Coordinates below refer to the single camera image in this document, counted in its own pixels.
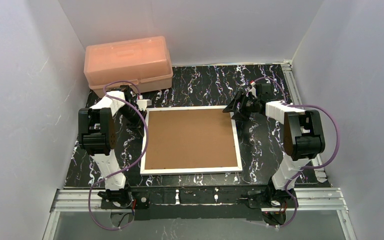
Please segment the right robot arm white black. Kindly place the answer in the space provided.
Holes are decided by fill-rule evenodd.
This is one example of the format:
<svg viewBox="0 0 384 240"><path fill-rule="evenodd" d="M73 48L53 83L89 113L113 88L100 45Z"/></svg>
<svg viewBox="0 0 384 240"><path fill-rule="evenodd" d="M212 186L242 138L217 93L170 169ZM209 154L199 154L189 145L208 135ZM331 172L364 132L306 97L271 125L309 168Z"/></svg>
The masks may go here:
<svg viewBox="0 0 384 240"><path fill-rule="evenodd" d="M287 106L276 99L274 86L269 83L251 82L240 88L233 100L223 110L232 113L236 121L247 121L252 113L262 114L283 125L284 157L279 169L271 178L277 191L294 188L297 173L325 149L325 139L320 113Z"/></svg>

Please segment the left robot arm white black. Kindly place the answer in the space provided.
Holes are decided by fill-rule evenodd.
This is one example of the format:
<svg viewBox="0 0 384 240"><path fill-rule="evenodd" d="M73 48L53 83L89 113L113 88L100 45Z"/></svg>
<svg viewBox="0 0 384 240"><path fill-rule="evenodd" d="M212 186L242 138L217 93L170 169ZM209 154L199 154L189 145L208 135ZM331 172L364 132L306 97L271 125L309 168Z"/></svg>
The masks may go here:
<svg viewBox="0 0 384 240"><path fill-rule="evenodd" d="M129 127L143 131L144 123L141 118L146 116L146 109L151 103L151 100L124 85L106 92L93 106L79 110L79 146L97 164L107 190L121 190L127 183L123 173L111 176L121 170L115 155L117 137L114 116L120 113L130 122Z"/></svg>

